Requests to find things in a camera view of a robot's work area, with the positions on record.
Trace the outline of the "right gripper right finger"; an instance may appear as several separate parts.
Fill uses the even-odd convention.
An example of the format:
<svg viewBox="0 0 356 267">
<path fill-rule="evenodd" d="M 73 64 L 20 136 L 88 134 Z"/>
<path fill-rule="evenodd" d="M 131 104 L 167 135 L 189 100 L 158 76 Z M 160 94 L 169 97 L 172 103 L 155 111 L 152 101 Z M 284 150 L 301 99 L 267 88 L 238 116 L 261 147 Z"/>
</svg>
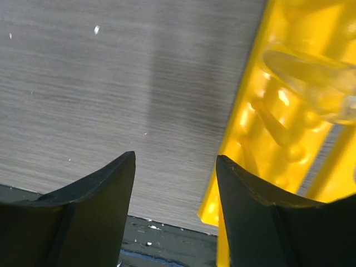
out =
<svg viewBox="0 0 356 267">
<path fill-rule="evenodd" d="M 330 203 L 285 191 L 216 159 L 232 266 L 354 266 L 355 196 Z"/>
</svg>

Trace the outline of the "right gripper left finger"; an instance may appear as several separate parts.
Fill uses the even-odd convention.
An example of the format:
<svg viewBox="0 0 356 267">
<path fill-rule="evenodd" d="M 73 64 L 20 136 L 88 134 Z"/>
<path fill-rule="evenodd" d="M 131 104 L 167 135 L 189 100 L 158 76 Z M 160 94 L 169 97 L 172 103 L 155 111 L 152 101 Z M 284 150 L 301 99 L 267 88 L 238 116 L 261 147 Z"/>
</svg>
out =
<svg viewBox="0 0 356 267">
<path fill-rule="evenodd" d="M 1 203 L 2 266 L 116 266 L 136 170 L 128 151 L 35 200 Z"/>
</svg>

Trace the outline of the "yellow test tube rack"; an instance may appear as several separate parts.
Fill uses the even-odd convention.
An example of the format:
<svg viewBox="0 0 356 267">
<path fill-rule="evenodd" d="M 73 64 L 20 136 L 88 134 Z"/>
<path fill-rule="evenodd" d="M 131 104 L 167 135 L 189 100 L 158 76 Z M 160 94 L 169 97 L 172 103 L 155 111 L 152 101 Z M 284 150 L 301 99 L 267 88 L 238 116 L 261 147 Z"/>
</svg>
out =
<svg viewBox="0 0 356 267">
<path fill-rule="evenodd" d="M 355 65 L 355 2 L 266 2 L 218 156 L 310 200 L 355 196 L 355 124 L 325 120 L 272 75 L 272 48 Z M 198 216 L 218 228 L 216 265 L 232 266 L 216 163 Z"/>
</svg>

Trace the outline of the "clear glass test tube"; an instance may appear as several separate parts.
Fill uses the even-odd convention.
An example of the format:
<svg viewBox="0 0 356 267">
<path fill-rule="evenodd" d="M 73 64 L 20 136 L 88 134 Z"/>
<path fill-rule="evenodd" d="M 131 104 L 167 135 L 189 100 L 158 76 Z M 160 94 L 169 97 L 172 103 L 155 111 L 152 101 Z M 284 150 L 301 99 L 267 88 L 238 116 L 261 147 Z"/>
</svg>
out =
<svg viewBox="0 0 356 267">
<path fill-rule="evenodd" d="M 334 65 L 275 48 L 262 55 L 276 78 L 331 123 L 355 124 L 355 65 Z"/>
</svg>

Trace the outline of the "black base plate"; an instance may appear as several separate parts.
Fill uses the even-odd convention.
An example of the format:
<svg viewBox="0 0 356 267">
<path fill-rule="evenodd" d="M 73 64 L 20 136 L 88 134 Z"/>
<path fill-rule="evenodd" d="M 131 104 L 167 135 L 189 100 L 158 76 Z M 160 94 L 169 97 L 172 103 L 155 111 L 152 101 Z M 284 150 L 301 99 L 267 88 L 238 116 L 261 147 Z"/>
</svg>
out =
<svg viewBox="0 0 356 267">
<path fill-rule="evenodd" d="M 40 194 L 1 186 L 1 203 L 35 200 Z M 129 216 L 116 266 L 214 266 L 216 237 Z"/>
</svg>

